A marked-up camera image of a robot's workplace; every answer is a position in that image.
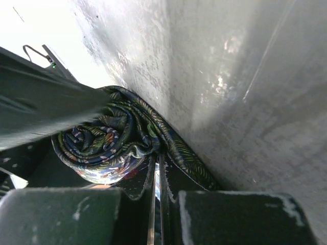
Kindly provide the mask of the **green floral tie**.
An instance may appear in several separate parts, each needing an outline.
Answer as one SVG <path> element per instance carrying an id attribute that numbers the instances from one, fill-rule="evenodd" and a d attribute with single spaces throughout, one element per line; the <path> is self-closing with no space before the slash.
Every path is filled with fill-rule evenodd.
<path id="1" fill-rule="evenodd" d="M 141 97 L 120 86 L 102 91 L 108 102 L 99 117 L 52 137 L 65 165 L 90 183 L 111 185 L 144 161 L 164 155 L 202 188 L 219 189 L 203 161 Z"/>

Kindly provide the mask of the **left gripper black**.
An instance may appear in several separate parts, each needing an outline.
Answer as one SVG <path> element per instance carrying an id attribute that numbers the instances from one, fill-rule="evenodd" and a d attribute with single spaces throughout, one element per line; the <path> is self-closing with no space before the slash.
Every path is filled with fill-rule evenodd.
<path id="1" fill-rule="evenodd" d="M 18 188 L 13 176 L 31 188 L 91 187 L 58 158 L 48 136 L 94 119 L 108 101 L 101 90 L 1 48 L 1 194 Z"/>

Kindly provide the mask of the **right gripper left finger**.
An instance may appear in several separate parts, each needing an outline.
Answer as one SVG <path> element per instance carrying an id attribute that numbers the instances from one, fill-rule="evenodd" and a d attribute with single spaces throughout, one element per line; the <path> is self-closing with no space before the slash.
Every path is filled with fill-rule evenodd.
<path id="1" fill-rule="evenodd" d="M 1 174 L 1 244 L 146 244 L 153 170 L 97 188 L 49 154 L 23 189 Z"/>

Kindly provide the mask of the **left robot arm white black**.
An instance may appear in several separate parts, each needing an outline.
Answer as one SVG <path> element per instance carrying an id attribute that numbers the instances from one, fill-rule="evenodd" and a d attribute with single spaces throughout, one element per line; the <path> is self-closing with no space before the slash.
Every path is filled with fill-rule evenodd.
<path id="1" fill-rule="evenodd" d="M 87 187 L 54 152 L 51 138 L 100 115 L 106 98 L 79 83 L 49 48 L 41 67 L 1 49 L 1 195 L 24 187 Z"/>

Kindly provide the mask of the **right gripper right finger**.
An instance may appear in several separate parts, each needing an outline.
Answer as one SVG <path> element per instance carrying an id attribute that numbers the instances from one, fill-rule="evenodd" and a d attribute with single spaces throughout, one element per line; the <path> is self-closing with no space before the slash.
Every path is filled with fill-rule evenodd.
<path id="1" fill-rule="evenodd" d="M 316 244 L 304 211 L 285 193 L 207 191 L 159 157 L 163 244 Z"/>

